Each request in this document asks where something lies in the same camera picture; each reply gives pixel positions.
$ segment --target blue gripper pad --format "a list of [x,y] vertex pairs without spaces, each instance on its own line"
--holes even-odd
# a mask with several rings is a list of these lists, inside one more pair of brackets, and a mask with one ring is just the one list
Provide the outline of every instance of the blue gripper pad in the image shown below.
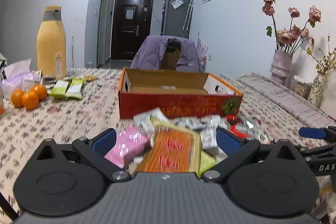
[[91,147],[99,155],[104,157],[116,145],[116,141],[116,131],[113,128],[109,128],[91,140]]
[[327,134],[322,128],[308,128],[302,127],[299,129],[300,137],[313,138],[313,139],[324,139]]
[[217,129],[216,141],[218,147],[228,156],[231,156],[233,153],[241,149],[244,143],[242,139],[223,128]]

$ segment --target pink vase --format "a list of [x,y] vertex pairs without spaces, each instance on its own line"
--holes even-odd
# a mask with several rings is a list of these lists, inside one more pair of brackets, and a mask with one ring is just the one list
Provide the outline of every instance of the pink vase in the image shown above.
[[292,58],[293,56],[288,52],[275,50],[270,69],[272,80],[285,85],[286,79],[290,76],[292,70]]

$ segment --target doorway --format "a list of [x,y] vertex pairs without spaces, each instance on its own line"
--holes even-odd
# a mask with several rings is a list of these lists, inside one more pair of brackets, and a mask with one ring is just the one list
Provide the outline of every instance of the doorway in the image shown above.
[[100,1],[97,36],[97,67],[102,67],[109,59],[112,17],[109,16],[110,0]]
[[132,60],[150,34],[153,0],[115,0],[111,59]]

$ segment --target purple jacket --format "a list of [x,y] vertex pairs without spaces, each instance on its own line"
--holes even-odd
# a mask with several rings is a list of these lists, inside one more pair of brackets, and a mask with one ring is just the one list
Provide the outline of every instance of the purple jacket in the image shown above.
[[132,61],[131,69],[159,69],[169,42],[179,42],[181,45],[180,58],[176,63],[177,71],[200,72],[201,63],[194,41],[168,35],[146,37]]

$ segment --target vase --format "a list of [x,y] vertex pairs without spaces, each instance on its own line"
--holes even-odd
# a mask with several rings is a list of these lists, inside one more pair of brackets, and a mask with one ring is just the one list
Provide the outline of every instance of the vase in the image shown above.
[[293,56],[288,52],[275,50],[270,69],[272,80],[285,85],[286,79],[292,71],[292,58]]
[[324,75],[318,73],[309,92],[308,101],[316,107],[320,106],[325,79]]
[[65,42],[61,7],[46,7],[36,39],[37,69],[43,76],[59,79],[67,74]]

